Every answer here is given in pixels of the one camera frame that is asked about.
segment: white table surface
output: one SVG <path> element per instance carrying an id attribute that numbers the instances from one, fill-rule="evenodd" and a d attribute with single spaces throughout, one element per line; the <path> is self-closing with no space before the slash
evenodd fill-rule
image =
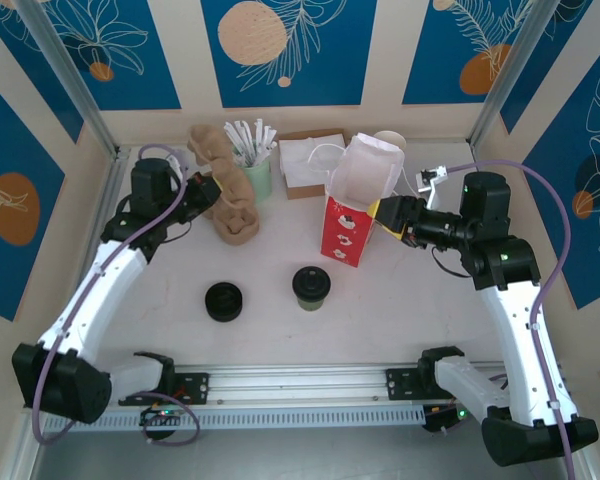
<path id="1" fill-rule="evenodd" d="M 472 161 L 464 142 L 410 143 L 406 157 L 413 185 L 419 169 Z M 287 200 L 276 160 L 272 171 L 274 193 L 258 205 L 258 235 L 232 247 L 198 218 L 187 236 L 161 246 L 123 300 L 103 357 L 142 349 L 178 365 L 383 363 L 412 362 L 425 348 L 457 345 L 472 361 L 502 359 L 471 280 L 445 274 L 428 250 L 408 248 L 381 229 L 359 268 L 322 256 L 324 197 Z M 461 185 L 461 174 L 441 185 L 442 209 L 457 211 Z M 127 178 L 120 198 L 129 189 Z M 397 190 L 407 193 L 403 183 Z M 170 236 L 183 231 L 174 226 Z M 460 268 L 457 253 L 441 258 Z M 306 265 L 325 269 L 332 280 L 324 306 L 311 313 L 298 306 L 291 288 L 294 273 Z M 220 281 L 236 284 L 244 297 L 241 315 L 225 324 L 204 307 L 207 289 Z"/>

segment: light green cup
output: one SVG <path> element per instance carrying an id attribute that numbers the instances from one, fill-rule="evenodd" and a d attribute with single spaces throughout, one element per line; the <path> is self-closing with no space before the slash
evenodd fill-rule
<path id="1" fill-rule="evenodd" d="M 271 164 L 267 158 L 256 167 L 240 167 L 251 182 L 256 194 L 256 203 L 259 203 L 271 195 Z"/>

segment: cardboard box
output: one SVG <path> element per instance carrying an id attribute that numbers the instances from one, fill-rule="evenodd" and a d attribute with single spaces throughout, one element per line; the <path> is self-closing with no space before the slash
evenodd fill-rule
<path id="1" fill-rule="evenodd" d="M 307 130 L 305 132 L 285 133 L 278 135 L 278 140 L 306 140 L 307 138 L 327 137 L 329 135 L 342 135 L 345 139 L 345 145 L 348 145 L 342 128 L 326 128 L 322 130 Z M 298 198 L 321 197 L 324 195 L 324 184 L 309 185 L 305 187 L 289 187 L 285 179 L 285 187 L 287 189 L 287 198 L 295 200 Z"/>

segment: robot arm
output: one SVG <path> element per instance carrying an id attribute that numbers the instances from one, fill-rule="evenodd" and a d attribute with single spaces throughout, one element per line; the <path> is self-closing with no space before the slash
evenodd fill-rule
<path id="1" fill-rule="evenodd" d="M 220 187 L 212 177 L 195 174 L 187 181 L 184 195 L 171 213 L 122 248 L 136 232 L 171 208 L 178 198 L 173 191 L 175 179 L 178 183 L 185 181 L 176 172 L 179 168 L 168 160 L 151 158 L 136 163 L 131 172 L 131 195 L 107 223 L 95 261 L 71 301 L 37 345 L 20 344 L 14 352 L 12 364 L 26 406 L 33 406 L 39 379 L 44 377 L 43 365 L 60 335 L 45 379 L 42 411 L 92 423 L 110 402 L 136 392 L 158 388 L 162 393 L 173 393 L 173 361 L 169 358 L 141 352 L 110 372 L 101 372 L 94 365 L 118 306 L 166 240 L 168 227 L 192 221 L 220 196 Z M 127 201 L 129 211 L 122 211 Z M 103 264 L 117 250 L 119 253 L 103 270 Z M 81 306 L 65 331 L 65 321 L 77 303 Z"/>
<path id="2" fill-rule="evenodd" d="M 419 187 L 433 187 L 437 170 L 423 172 Z M 460 252 L 463 267 L 495 321 L 510 393 L 496 388 L 455 347 L 423 352 L 418 366 L 423 383 L 451 393 L 481 423 L 487 450 L 502 466 L 563 454 L 556 408 L 573 450 L 598 438 L 595 422 L 578 416 L 562 382 L 542 313 L 536 325 L 530 325 L 540 274 L 531 246 L 509 234 L 510 194 L 501 175 L 474 172 L 465 176 L 460 215 L 430 210 L 425 200 L 410 196 L 380 200 L 369 210 L 410 247 L 431 244 Z M 530 328 L 538 331 L 558 405 L 550 402 Z"/>

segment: black cup lid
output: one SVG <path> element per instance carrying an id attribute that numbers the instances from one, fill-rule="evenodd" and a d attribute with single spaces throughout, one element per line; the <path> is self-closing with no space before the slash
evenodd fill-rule
<path id="1" fill-rule="evenodd" d="M 218 322 L 235 320 L 242 311 L 242 292 L 233 283 L 216 283 L 204 297 L 209 316 Z"/>
<path id="2" fill-rule="evenodd" d="M 319 302 L 329 294 L 331 279 L 318 267 L 304 267 L 293 276 L 293 292 L 305 302 Z"/>

